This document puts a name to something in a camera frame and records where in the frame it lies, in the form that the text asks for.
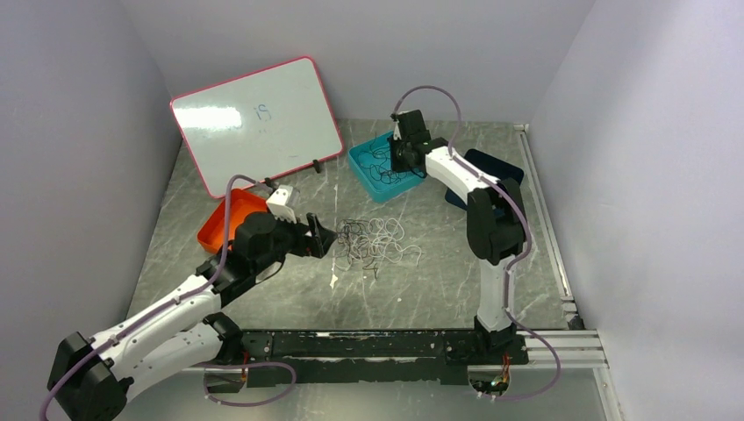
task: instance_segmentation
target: blue tray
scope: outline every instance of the blue tray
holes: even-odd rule
[[[423,175],[415,175],[411,171],[394,173],[390,169],[388,137],[392,133],[387,132],[348,151],[349,167],[377,203],[387,202],[424,181]]]

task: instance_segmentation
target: gray table surface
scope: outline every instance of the gray table surface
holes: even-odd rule
[[[514,372],[513,396],[536,390],[550,370]],[[232,402],[257,402],[284,388],[243,389],[221,395]],[[204,399],[202,374],[179,373],[127,403],[117,421],[431,421],[485,419],[502,421],[606,421],[591,369],[566,369],[544,395],[527,402],[478,399],[469,386],[438,382],[359,382],[300,384],[283,399],[256,408],[231,408]]]
[[[428,122],[434,136],[448,139],[454,122]],[[346,148],[392,129],[389,120],[339,120]],[[541,329],[564,329],[556,261],[547,228],[539,218],[539,195],[523,145],[510,125],[465,123],[457,149],[477,148],[526,172],[522,195],[535,240],[519,264],[515,281],[517,318]],[[225,308],[247,329],[452,328],[473,323],[480,275],[465,236],[465,211],[445,202],[446,187],[427,178],[387,203],[373,202],[349,169],[346,153],[327,161],[318,175],[310,168],[279,180],[300,189],[297,211],[314,212],[334,227],[345,218],[398,218],[402,245],[420,246],[398,264],[383,263],[375,277],[359,263],[348,270],[334,245],[324,259],[289,256],[283,270]],[[211,199],[185,146],[179,152],[152,241],[134,292],[129,316],[166,295],[194,273],[209,255],[196,235],[218,201]]]

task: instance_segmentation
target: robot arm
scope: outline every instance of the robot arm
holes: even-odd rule
[[[322,227],[315,215],[307,214],[307,225],[298,222],[290,207],[292,193],[291,188],[280,186],[267,201],[272,213],[250,214],[238,226],[225,266],[209,288],[179,298],[208,282],[218,269],[220,252],[137,315],[89,339],[76,332],[60,343],[48,389],[84,356],[114,341],[57,393],[57,401],[72,420],[111,420],[145,389],[200,362],[242,362],[233,360],[243,347],[242,331],[220,309],[264,279],[267,272],[274,273],[275,264],[284,262],[287,253],[321,258],[335,241],[335,233]],[[117,340],[118,333],[140,323],[164,303],[174,304]]]
[[[389,139],[392,169],[431,175],[468,204],[468,242],[481,269],[476,330],[483,333],[484,351],[497,350],[516,335],[516,326],[504,311],[513,303],[511,292],[504,297],[505,291],[513,291],[504,288],[504,266],[521,253],[525,233],[511,207],[483,181],[488,176],[473,176],[453,161],[444,139],[431,139],[420,111],[396,114],[393,119],[396,130]],[[488,180],[497,182],[524,210],[515,181]],[[128,400],[186,367],[209,360],[222,365],[241,362],[233,359],[244,348],[242,331],[219,310],[249,291],[262,275],[273,273],[275,264],[283,263],[287,253],[320,258],[335,241],[335,233],[323,228],[315,215],[307,214],[307,225],[297,220],[291,209],[293,197],[291,188],[280,186],[267,201],[270,213],[246,217],[226,251],[225,265],[209,288],[188,299],[179,298],[204,286],[218,272],[220,253],[138,315],[89,339],[78,332],[64,339],[47,384],[50,390],[93,350],[114,342],[82,365],[56,394],[69,417],[75,421],[112,420]],[[494,208],[504,215],[495,218]],[[174,304],[140,325],[147,313],[165,303]],[[137,327],[117,341],[122,336],[118,333],[133,325]]]
[[[516,331],[504,311],[514,303],[514,288],[504,288],[504,267],[521,253],[526,237],[511,207],[484,179],[503,187],[524,212],[519,185],[511,179],[499,180],[486,174],[477,178],[468,172],[450,155],[443,138],[432,139],[421,111],[402,112],[392,118],[396,122],[389,138],[392,169],[430,175],[468,204],[468,243],[480,259],[481,269],[481,301],[476,326],[488,332],[491,344],[498,346]],[[504,215],[494,217],[494,208],[502,210]],[[502,339],[498,338],[499,332],[503,333]]]

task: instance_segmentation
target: purple cable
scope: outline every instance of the purple cable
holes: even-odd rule
[[[238,403],[238,402],[229,402],[229,401],[223,401],[222,399],[217,399],[216,397],[212,396],[209,392],[209,389],[207,389],[207,379],[206,376],[204,377],[204,397],[209,399],[210,401],[214,403],[218,403],[220,405],[224,406],[234,406],[237,408],[253,408],[255,406],[261,406],[265,405],[267,403],[272,403],[274,401],[278,401],[279,399],[282,399],[283,397],[287,396],[295,387],[295,384],[297,384],[297,372],[294,368],[292,368],[289,364],[284,364],[283,362],[278,361],[267,361],[267,362],[253,362],[250,364],[242,364],[239,366],[219,366],[215,364],[199,364],[199,367],[204,368],[216,368],[216,369],[226,369],[226,368],[248,368],[248,369],[254,369],[254,368],[261,368],[261,367],[281,367],[286,368],[287,371],[290,372],[292,375],[292,382],[285,390],[282,391],[282,393],[277,394],[276,396],[272,396],[269,399],[259,401],[259,402],[247,402],[247,403]]]
[[[492,182],[488,178],[482,177],[483,173],[478,170],[477,168],[474,168],[472,164],[465,161],[460,157],[460,155],[454,150],[454,141],[457,139],[457,134],[460,132],[460,126],[462,123],[462,113],[460,111],[460,105],[457,103],[457,101],[454,99],[454,96],[447,92],[446,90],[433,85],[420,85],[416,88],[409,89],[406,91],[403,96],[400,97],[400,99],[397,101],[395,109],[393,110],[393,114],[397,114],[398,109],[400,109],[401,104],[403,104],[403,101],[407,96],[409,96],[411,93],[421,90],[421,89],[431,89],[436,90],[438,92],[441,92],[442,94],[446,95],[454,105],[454,108],[457,111],[457,126],[454,129],[454,133],[452,133],[452,138],[447,143],[447,152],[449,153],[449,156],[453,159],[453,161],[457,162],[461,167],[465,168],[469,173],[471,173],[474,177],[476,177],[478,180],[485,182],[488,184],[489,187],[494,189],[511,207],[511,209],[514,211],[514,214],[517,215],[517,219],[519,219],[519,222],[522,224],[522,229],[525,231],[526,236],[526,246],[525,249],[522,251],[522,253],[518,254],[517,257],[515,257],[512,261],[506,264],[506,267],[504,268],[504,313],[506,313],[506,316],[511,320],[512,323],[514,323],[519,329],[526,331],[530,333],[533,337],[535,337],[537,340],[542,342],[545,347],[550,351],[550,353],[553,355],[553,358],[555,358],[555,375],[553,376],[553,379],[550,380],[545,386],[543,386],[540,389],[535,390],[534,392],[526,393],[524,395],[517,395],[517,396],[499,396],[496,398],[498,401],[522,401],[526,399],[530,399],[532,397],[535,397],[537,395],[541,395],[542,393],[550,390],[555,384],[558,382],[558,380],[561,378],[561,359],[558,357],[558,353],[555,351],[555,348],[553,348],[552,345],[550,345],[545,338],[540,336],[537,332],[533,331],[532,329],[522,325],[520,322],[517,321],[517,319],[512,315],[512,309],[509,308],[509,284],[511,279],[511,271],[512,268],[521,260],[523,260],[527,255],[532,251],[533,249],[533,237],[530,233],[530,227],[527,223],[527,219],[525,218],[525,214],[522,213],[522,210],[517,206],[517,204],[514,202],[514,200],[506,194],[506,192],[501,189],[498,184]]]
[[[230,201],[231,201],[231,190],[233,190],[233,184],[237,180],[245,180],[247,182],[251,182],[253,185],[267,189],[268,191],[271,191],[271,188],[266,186],[265,184],[260,184],[253,180],[250,177],[247,177],[245,175],[234,175],[229,182],[227,182],[227,191],[225,193],[225,221],[230,220]],[[223,230],[223,238],[222,238],[222,254],[219,256],[219,264],[217,265],[217,268],[214,271],[214,274],[210,277],[209,281],[205,282],[204,285],[194,288],[191,291],[186,291],[183,294],[181,294],[177,299],[174,298],[171,301],[167,301],[165,303],[162,303],[161,305],[154,307],[152,310],[148,311],[144,316],[141,318],[135,320],[132,322],[131,325],[128,325],[126,328],[122,329],[121,332],[119,332],[116,335],[116,340],[114,339],[108,339],[106,340],[101,346],[93,349],[90,351],[87,355],[82,357],[80,361],[77,362],[72,368],[70,368],[67,373],[65,373],[62,378],[54,386],[51,390],[49,390],[49,393],[46,394],[46,397],[44,398],[44,401],[41,403],[41,408],[39,410],[39,421],[48,421],[47,420],[47,410],[49,409],[49,405],[54,400],[54,397],[57,395],[57,393],[62,389],[62,386],[65,385],[72,377],[77,373],[82,366],[84,366],[88,361],[92,360],[95,356],[99,355],[100,353],[105,352],[109,348],[111,348],[115,343],[119,342],[121,339],[126,338],[127,335],[129,335],[134,330],[138,329],[143,324],[150,321],[153,317],[160,314],[162,311],[166,310],[167,308],[171,307],[172,305],[177,305],[181,301],[191,298],[192,296],[195,296],[196,294],[199,294],[203,292],[205,289],[208,289],[218,278],[219,274],[222,272],[222,269],[225,268],[225,261],[227,260],[227,242],[230,237],[230,225],[225,224],[225,229]]]

